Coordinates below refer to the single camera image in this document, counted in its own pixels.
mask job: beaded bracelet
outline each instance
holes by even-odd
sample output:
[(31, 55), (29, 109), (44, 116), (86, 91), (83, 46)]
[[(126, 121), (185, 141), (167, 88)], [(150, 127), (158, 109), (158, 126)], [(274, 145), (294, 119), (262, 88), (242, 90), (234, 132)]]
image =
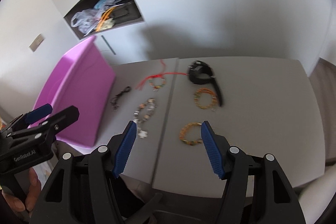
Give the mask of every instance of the beaded bracelet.
[(195, 126), (201, 126), (201, 125), (202, 125), (202, 124), (201, 124), (200, 122), (191, 122), (191, 123), (188, 123), (187, 125), (185, 125), (185, 126), (181, 129), (180, 134), (179, 134), (179, 139), (180, 139), (183, 143), (185, 143), (185, 144), (187, 144), (187, 145), (196, 145), (196, 144), (198, 144), (198, 143), (202, 143), (203, 141), (202, 141), (201, 138), (199, 138), (199, 139), (197, 139), (197, 140), (195, 140), (195, 141), (187, 141), (187, 140), (185, 139), (185, 135), (186, 135), (186, 133), (187, 133), (192, 127), (195, 127)]
[[(200, 104), (199, 104), (199, 98), (201, 97), (201, 94), (202, 93), (208, 93), (208, 94), (210, 94), (211, 95), (211, 103), (209, 104), (209, 105), (207, 105), (207, 106), (201, 106)], [(195, 95), (195, 97), (194, 97), (194, 101), (195, 101), (195, 103), (196, 103), (196, 105), (199, 107), (199, 108), (202, 108), (202, 109), (208, 109), (208, 108), (210, 108), (211, 107), (211, 110), (212, 111), (214, 111), (215, 109), (214, 109), (214, 106), (217, 104), (217, 96), (216, 96), (216, 94), (212, 91), (212, 90), (210, 90), (210, 89), (206, 89), (206, 88), (201, 88), (201, 89), (198, 89), (198, 90), (196, 90), (196, 92), (194, 92), (194, 95)]]
[(151, 85), (151, 87), (154, 88), (154, 91), (157, 91), (159, 88), (162, 88), (166, 84), (166, 79), (162, 75), (161, 75), (161, 80), (162, 80), (161, 85), (154, 85), (153, 79), (154, 77), (149, 78), (149, 84)]
[[(146, 106), (148, 106), (147, 108), (147, 113), (145, 114), (145, 116), (143, 116), (142, 119), (139, 119), (139, 113), (141, 110), (143, 110)], [(149, 98), (145, 103), (140, 104), (136, 111), (134, 112), (134, 119), (133, 122), (135, 122), (137, 124), (137, 133), (139, 135), (140, 138), (146, 138), (147, 137), (147, 131), (143, 131), (141, 130), (141, 125), (146, 122), (153, 114), (154, 114), (154, 110), (157, 107), (156, 103), (155, 103), (155, 99), (153, 98)]]

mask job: cabinet handle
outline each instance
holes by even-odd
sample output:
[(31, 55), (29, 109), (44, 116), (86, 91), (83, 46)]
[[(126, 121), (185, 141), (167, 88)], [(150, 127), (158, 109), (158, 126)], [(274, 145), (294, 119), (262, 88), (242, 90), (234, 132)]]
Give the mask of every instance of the cabinet handle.
[(114, 54), (114, 55), (117, 55), (116, 52), (112, 49), (112, 47), (110, 46), (110, 44), (107, 42), (106, 38), (101, 35), (101, 38), (104, 40), (104, 42), (106, 43), (106, 45), (108, 46), (108, 48), (111, 50), (111, 52)]

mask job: open shelf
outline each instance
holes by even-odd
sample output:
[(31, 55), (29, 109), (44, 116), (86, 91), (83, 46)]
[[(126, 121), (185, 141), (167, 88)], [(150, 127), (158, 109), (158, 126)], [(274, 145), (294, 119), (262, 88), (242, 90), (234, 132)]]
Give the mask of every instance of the open shelf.
[[(71, 27), (71, 19), (74, 16), (75, 13), (80, 12), (82, 10), (86, 9), (93, 9), (95, 4), (99, 0), (80, 0), (64, 17), (65, 21), (68, 23), (68, 25)], [(130, 25), (138, 22), (143, 22), (141, 13), (135, 3), (134, 0), (124, 0), (125, 5), (121, 5), (119, 7), (116, 7), (113, 12), (110, 14), (110, 17), (113, 17), (115, 24), (112, 28), (102, 30), (99, 32), (92, 31), (88, 35), (84, 36), (83, 33), (81, 33), (78, 30), (78, 27), (71, 27), (73, 32), (77, 35), (79, 39), (87, 38), (90, 35), (97, 34), (100, 32), (105, 32), (107, 30), (115, 29), (118, 27), (122, 27), (125, 25)]]

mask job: silver screw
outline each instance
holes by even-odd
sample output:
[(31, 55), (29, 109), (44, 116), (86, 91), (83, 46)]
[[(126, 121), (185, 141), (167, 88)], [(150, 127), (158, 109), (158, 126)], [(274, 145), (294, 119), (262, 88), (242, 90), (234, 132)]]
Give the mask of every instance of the silver screw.
[(68, 159), (70, 159), (71, 158), (71, 154), (70, 153), (65, 153), (64, 155), (63, 155), (63, 159), (65, 159), (65, 160), (68, 160)]
[(106, 151), (107, 151), (107, 146), (102, 145), (102, 146), (98, 147), (98, 152), (100, 152), (100, 153), (104, 153), (104, 152), (106, 152)]
[(235, 147), (235, 146), (232, 146), (232, 147), (230, 147), (230, 152), (233, 153), (233, 154), (237, 154), (239, 152), (239, 148)]
[(274, 160), (274, 156), (272, 154), (267, 154), (266, 155), (266, 159), (268, 159), (269, 161), (273, 161)]
[(38, 133), (38, 134), (35, 135), (34, 139), (38, 139), (38, 138), (40, 138), (41, 136), (42, 136), (42, 133)]

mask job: white table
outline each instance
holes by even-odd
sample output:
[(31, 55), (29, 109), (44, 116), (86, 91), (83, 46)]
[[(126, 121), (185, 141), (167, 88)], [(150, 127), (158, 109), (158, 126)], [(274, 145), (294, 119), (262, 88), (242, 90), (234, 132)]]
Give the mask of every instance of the white table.
[[(166, 71), (187, 72), (195, 60), (164, 61)], [(212, 89), (211, 85), (194, 85), (184, 75), (166, 75), (166, 86), (157, 92), (146, 83), (142, 91), (123, 95), (117, 111), (108, 103), (93, 148), (72, 147), (87, 154), (107, 144), (133, 119), (138, 105), (154, 97), (159, 107), (143, 127), (148, 137), (135, 140), (124, 175), (172, 193), (221, 197), (225, 181), (213, 173), (204, 146), (188, 146), (179, 140), (184, 125), (204, 120), (210, 122), (215, 133), (247, 154), (275, 155), (293, 187), (323, 175), (322, 122), (313, 89), (298, 61), (258, 57), (200, 60), (214, 70), (224, 98), (222, 108), (212, 112), (194, 103), (193, 92), (200, 87)], [(135, 87), (146, 76), (159, 73), (162, 65), (153, 60), (113, 69), (117, 78), (109, 98), (127, 85)], [(249, 178), (247, 196), (252, 193), (253, 177)]]
[[(186, 71), (195, 60), (179, 60), (178, 71)], [(293, 187), (323, 175), (320, 112), (298, 61), (257, 57), (199, 60), (213, 68), (224, 105), (215, 112), (198, 108), (193, 92), (200, 87), (213, 90), (211, 85), (195, 85), (185, 76), (176, 76), (154, 188), (192, 196), (222, 196), (225, 181), (213, 173), (204, 145), (189, 146), (179, 140), (184, 125), (206, 120), (216, 134), (245, 153), (259, 157), (272, 153)], [(247, 196), (253, 195), (252, 182), (253, 177)]]

